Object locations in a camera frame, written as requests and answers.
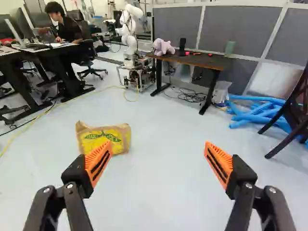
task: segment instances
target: desk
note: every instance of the desk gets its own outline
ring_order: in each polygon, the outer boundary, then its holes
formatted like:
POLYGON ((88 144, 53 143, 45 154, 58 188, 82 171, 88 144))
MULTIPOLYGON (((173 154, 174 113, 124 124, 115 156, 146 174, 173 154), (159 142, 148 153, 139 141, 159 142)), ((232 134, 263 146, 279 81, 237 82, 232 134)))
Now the desk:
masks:
POLYGON ((177 62, 180 64, 194 65, 199 67, 208 68, 213 71, 214 77, 210 83, 210 88, 206 97, 205 104, 199 111, 200 115, 203 115, 207 108, 212 104, 212 94, 214 87, 218 80, 221 71, 226 70, 231 65, 231 59, 226 58, 222 55, 213 54, 213 56, 208 56, 206 53, 201 53, 201 55, 186 55, 179 56, 179 51, 176 50, 175 54, 165 54, 163 56, 156 56, 152 52, 146 54, 146 56, 156 59, 156 90, 151 93, 151 96, 164 91, 171 84, 167 83, 162 86, 162 60, 169 62, 177 62))
POLYGON ((20 48, 20 47, 15 47, 15 49, 18 49, 19 51, 24 51, 24 53, 26 53, 26 55, 29 57, 36 57, 36 58, 40 58, 40 57, 44 57, 44 58, 48 58, 50 60, 51 63, 54 64, 54 66, 56 66, 56 69, 54 70, 56 72, 56 74, 59 75, 59 77, 63 80, 67 91, 69 92, 69 94, 72 96, 71 98, 74 98, 76 96, 82 95, 84 93, 87 93, 89 91, 94 90, 95 88, 88 88, 85 90, 80 91, 80 81, 76 80, 72 80, 67 76, 67 73, 65 71, 64 66, 62 65, 62 62, 60 60, 60 55, 64 55, 73 51, 78 51, 80 50, 80 52, 83 51, 84 47, 80 46, 79 44, 74 44, 74 43, 68 43, 65 44, 63 46, 60 47, 56 47, 56 48, 46 48, 46 49, 41 49, 41 50, 34 50, 31 48, 20 48))
POLYGON ((51 105, 51 102, 38 105, 32 98, 31 94, 28 92, 25 83, 21 81, 22 78, 26 77, 22 74, 21 70, 17 66, 14 66, 13 62, 23 58, 23 53, 20 51, 9 47, 0 47, 0 71, 6 76, 8 82, 11 84, 14 90, 21 94, 23 99, 30 106, 30 110, 17 115, 13 119, 14 121, 24 118, 51 105))

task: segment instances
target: black hair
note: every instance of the black hair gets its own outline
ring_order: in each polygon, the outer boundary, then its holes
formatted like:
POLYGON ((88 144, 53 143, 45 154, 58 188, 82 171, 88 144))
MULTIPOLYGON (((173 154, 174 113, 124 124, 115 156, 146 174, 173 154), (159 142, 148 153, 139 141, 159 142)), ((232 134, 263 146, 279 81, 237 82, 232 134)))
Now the black hair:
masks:
POLYGON ((46 13, 58 13, 58 12, 60 12, 62 17, 65 16, 63 7, 59 3, 57 3, 56 1, 48 2, 46 7, 45 7, 45 12, 46 13))

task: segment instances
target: keyboard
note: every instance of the keyboard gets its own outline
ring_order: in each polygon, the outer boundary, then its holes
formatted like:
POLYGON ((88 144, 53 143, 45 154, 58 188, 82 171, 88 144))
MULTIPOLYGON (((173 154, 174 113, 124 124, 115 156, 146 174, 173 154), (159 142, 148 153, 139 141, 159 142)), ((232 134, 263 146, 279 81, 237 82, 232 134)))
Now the keyboard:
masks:
POLYGON ((34 44, 34 43, 30 43, 26 45, 26 48, 32 48, 34 50, 40 50, 40 49, 45 49, 45 48, 49 48, 49 45, 45 45, 45 44, 34 44))

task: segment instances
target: yellow cable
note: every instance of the yellow cable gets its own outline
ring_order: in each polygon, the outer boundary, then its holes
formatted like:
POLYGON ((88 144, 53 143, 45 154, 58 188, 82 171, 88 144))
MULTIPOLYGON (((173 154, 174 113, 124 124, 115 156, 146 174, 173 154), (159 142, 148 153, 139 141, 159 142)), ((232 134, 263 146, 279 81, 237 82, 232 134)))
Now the yellow cable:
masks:
MULTIPOLYGON (((102 92, 102 91, 104 91, 104 90, 107 90, 107 89, 109 89, 109 88, 120 88, 120 89, 125 89, 125 90, 126 90, 125 87, 116 86, 116 85, 111 85, 111 86, 108 86, 108 87, 106 87, 106 88, 104 88, 104 89, 102 89, 102 90, 98 90, 98 91, 91 92, 91 94, 96 94, 96 93, 102 92)), ((137 99, 138 99, 138 94, 139 94, 138 86, 137 86, 137 98, 136 98, 135 100, 133 100, 133 101, 131 101, 131 100, 129 100, 129 99, 126 98, 125 92, 126 92, 126 91, 123 92, 123 96, 124 96, 124 98, 125 98, 127 101, 129 101, 129 102, 135 102, 135 101, 137 101, 137 99)), ((40 115, 38 115, 37 117, 35 117, 35 119, 34 119, 31 123, 29 123, 29 125, 27 125, 24 129, 20 130, 18 133, 16 133, 15 135, 13 135, 13 136, 9 139, 9 141, 8 141, 7 144, 6 144, 6 146, 4 147, 4 149, 2 150, 2 152, 0 153, 0 157, 3 156, 3 154, 7 151, 7 149, 8 149, 9 146, 11 145, 11 143, 12 143, 21 133, 23 133, 24 131, 28 130, 28 129, 35 123, 35 121, 37 121, 37 120, 38 120, 39 118, 41 118, 43 115, 48 114, 49 112, 51 112, 52 110, 54 110, 56 107, 58 107, 58 106, 60 106, 60 105, 62 105, 62 104, 66 104, 66 103, 68 103, 68 102, 70 102, 70 101, 73 101, 73 100, 79 98, 79 97, 88 96, 88 95, 91 95, 91 94, 80 95, 80 96, 75 97, 75 98, 72 98, 72 99, 70 99, 70 100, 68 100, 68 101, 66 101, 66 102, 64 102, 64 103, 57 104, 57 105, 55 105, 52 109, 48 109, 47 111, 45 111, 45 112, 43 112, 42 114, 40 114, 40 115)))
POLYGON ((126 91, 123 92, 123 97, 124 97, 124 99, 126 99, 128 102, 136 102, 136 101, 138 100, 138 97, 139 97, 139 88, 138 88, 138 84, 137 84, 137 83, 136 83, 136 87, 137 87, 137 97, 136 97, 136 99, 134 99, 134 100, 129 100, 129 99, 126 97, 126 94, 125 94, 126 91))

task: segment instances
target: black shirt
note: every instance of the black shirt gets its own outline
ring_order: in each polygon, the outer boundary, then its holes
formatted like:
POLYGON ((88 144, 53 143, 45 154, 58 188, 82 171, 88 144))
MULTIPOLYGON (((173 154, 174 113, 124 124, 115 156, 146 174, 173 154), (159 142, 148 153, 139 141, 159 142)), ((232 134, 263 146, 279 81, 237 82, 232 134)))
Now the black shirt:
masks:
POLYGON ((75 39, 82 39, 82 32, 78 24, 71 18, 64 16, 63 23, 59 22, 58 36, 71 42, 75 39))

